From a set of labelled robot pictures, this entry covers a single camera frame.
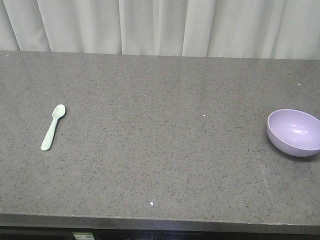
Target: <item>plastic bowl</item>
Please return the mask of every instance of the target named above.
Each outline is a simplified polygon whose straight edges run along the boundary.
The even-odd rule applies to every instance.
[[[279,150],[295,157],[320,152],[320,120],[294,109],[280,109],[268,117],[269,139]]]

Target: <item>bowl rim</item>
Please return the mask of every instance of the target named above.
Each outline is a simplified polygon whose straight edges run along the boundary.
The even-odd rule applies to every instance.
[[[316,118],[316,117],[312,116],[311,114],[306,113],[306,112],[304,112],[304,111],[300,111],[300,110],[296,110],[296,109],[290,109],[290,108],[278,109],[278,110],[275,110],[275,111],[273,111],[272,113],[270,113],[270,115],[268,116],[268,120],[267,120],[268,129],[272,132],[272,134],[273,134],[277,139],[279,139],[281,142],[283,142],[283,143],[285,143],[285,144],[287,144],[287,145],[289,145],[289,146],[291,146],[291,147],[293,147],[293,148],[295,148],[295,149],[303,150],[303,151],[310,151],[310,152],[311,152],[311,151],[312,151],[312,152],[313,152],[313,151],[320,151],[320,147],[319,147],[319,148],[315,148],[315,149],[314,149],[314,148],[312,148],[312,149],[305,149],[305,148],[300,148],[300,147],[294,146],[294,145],[292,145],[292,144],[290,144],[290,143],[282,140],[280,137],[278,137],[277,134],[274,133],[274,131],[273,131],[272,128],[270,127],[270,117],[271,117],[273,114],[275,114],[276,112],[282,112],[282,111],[300,112],[300,113],[302,113],[302,114],[308,115],[309,117],[315,119],[315,120],[320,124],[320,120],[319,120],[318,118]]]

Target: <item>gray countertop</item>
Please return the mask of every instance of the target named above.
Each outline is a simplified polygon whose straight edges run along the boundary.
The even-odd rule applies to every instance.
[[[319,95],[316,60],[0,51],[0,226],[320,234],[320,155],[266,131]]]

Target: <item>spoon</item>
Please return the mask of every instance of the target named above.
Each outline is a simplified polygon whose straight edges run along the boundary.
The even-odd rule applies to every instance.
[[[58,119],[63,117],[65,115],[65,113],[66,113],[66,108],[63,104],[59,104],[53,110],[53,113],[52,113],[53,120],[51,122],[51,125],[49,127],[48,132],[46,133],[46,135],[43,139],[43,142],[41,145],[42,151],[47,151],[50,149],[52,141],[54,139]]]

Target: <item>countertop edge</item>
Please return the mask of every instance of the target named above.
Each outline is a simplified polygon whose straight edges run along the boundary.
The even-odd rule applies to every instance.
[[[320,225],[0,213],[0,227],[122,229],[320,235]]]

